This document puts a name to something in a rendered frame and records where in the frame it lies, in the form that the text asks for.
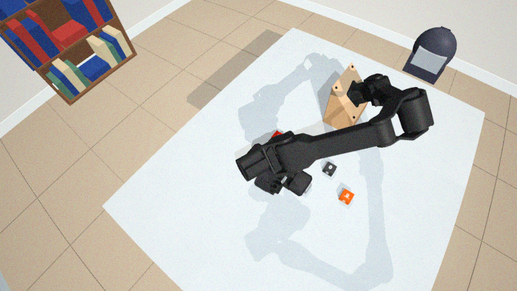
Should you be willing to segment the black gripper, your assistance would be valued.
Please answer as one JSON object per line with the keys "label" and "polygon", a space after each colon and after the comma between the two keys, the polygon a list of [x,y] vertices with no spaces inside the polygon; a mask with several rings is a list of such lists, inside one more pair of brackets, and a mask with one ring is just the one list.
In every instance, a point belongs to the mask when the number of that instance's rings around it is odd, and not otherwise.
{"label": "black gripper", "polygon": [[[249,150],[249,152],[255,150],[256,148],[261,148],[261,144],[254,144],[254,146]],[[248,152],[248,153],[249,153]],[[305,192],[306,188],[309,186],[309,184],[312,181],[312,176],[307,174],[306,172],[302,171],[300,173],[295,173],[286,176],[286,181],[283,184],[283,187],[285,187],[288,190],[291,190],[294,194],[297,196],[302,196]]]}

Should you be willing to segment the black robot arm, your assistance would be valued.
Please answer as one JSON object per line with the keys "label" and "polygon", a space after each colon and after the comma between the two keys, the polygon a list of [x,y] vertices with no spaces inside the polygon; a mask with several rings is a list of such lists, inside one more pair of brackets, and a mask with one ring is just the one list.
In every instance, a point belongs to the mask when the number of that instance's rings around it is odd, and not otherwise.
{"label": "black robot arm", "polygon": [[[256,187],[278,194],[285,176],[302,172],[316,160],[376,146],[389,147],[400,139],[415,141],[434,125],[426,90],[413,87],[402,91],[391,85],[387,75],[372,74],[357,84],[353,80],[347,96],[355,107],[366,102],[383,107],[369,121],[343,129],[315,136],[295,135],[289,130],[272,137],[261,148],[236,159],[245,180],[256,177]],[[395,114],[404,131],[400,136],[396,136],[392,125]]]}

